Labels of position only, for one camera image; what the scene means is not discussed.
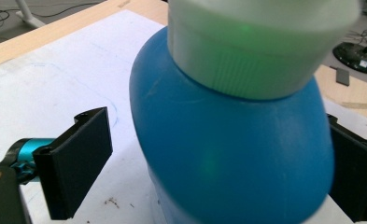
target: white paper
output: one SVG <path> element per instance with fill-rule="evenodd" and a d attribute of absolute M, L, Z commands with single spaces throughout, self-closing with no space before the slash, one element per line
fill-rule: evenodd
<path fill-rule="evenodd" d="M 73 125 L 75 115 L 108 108 L 114 152 L 74 219 L 51 221 L 40 184 L 22 187 L 35 224 L 164 223 L 128 92 L 137 52 L 161 28 L 122 11 L 0 65 L 0 160 L 19 139 L 56 137 Z M 328 198 L 308 223 L 352 222 Z"/>

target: ribbed cap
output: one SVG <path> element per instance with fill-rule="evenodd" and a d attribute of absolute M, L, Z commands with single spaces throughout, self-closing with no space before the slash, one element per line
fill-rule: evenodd
<path fill-rule="evenodd" d="M 359 12 L 356 0 L 170 0 L 168 48 L 210 89 L 276 99 L 309 81 Z"/>

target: blue bottle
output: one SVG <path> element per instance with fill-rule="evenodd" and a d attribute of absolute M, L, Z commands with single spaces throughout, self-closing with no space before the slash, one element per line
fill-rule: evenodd
<path fill-rule="evenodd" d="M 171 14 L 169 24 L 140 50 L 130 80 L 134 126 L 167 223 L 309 218 L 333 174 L 316 81 L 310 77 L 285 95 L 213 88 L 185 72 L 190 54 L 174 56 L 180 32 L 171 31 Z"/>

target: plastic bottle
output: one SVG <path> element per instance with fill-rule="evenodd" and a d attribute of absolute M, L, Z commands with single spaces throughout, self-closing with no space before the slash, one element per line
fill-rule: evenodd
<path fill-rule="evenodd" d="M 287 5 L 281 8 L 279 2 Z M 336 2 L 351 14 L 330 15 L 329 19 L 338 18 L 338 24 L 319 23 Z M 140 50 L 130 80 L 134 126 L 167 222 L 306 220 L 324 201 L 333 173 L 329 124 L 310 74 L 357 17 L 357 3 L 170 0 L 169 4 L 168 30 L 162 29 Z M 269 16 L 282 12 L 263 22 L 259 17 L 267 13 L 259 11 L 266 8 Z M 304 42 L 311 36 L 306 35 L 306 26 L 297 27 L 297 22 L 289 26 L 300 17 L 286 15 L 303 16 L 298 9 L 304 8 L 313 10 L 307 12 L 312 16 L 317 15 L 315 9 L 322 14 L 305 21 L 317 25 L 308 28 L 312 34 L 322 31 L 309 38 L 311 48 L 248 45 L 262 38 L 273 43 L 268 35 L 281 45 L 284 41 L 278 35 L 290 43 Z M 302 30 L 305 34 L 296 36 Z M 257 57 L 263 63 L 246 68 L 245 62 Z M 299 60 L 299 68 L 289 60 Z"/>

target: wooden table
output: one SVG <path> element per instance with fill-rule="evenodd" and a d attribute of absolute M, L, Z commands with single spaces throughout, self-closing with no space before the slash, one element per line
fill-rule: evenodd
<path fill-rule="evenodd" d="M 0 44 L 0 64 L 68 35 L 120 10 L 129 9 L 163 25 L 168 5 L 161 0 L 108 0 L 62 20 Z M 316 72 L 324 97 L 367 117 L 367 83 L 351 78 L 346 87 L 335 82 L 335 70 L 321 65 Z"/>

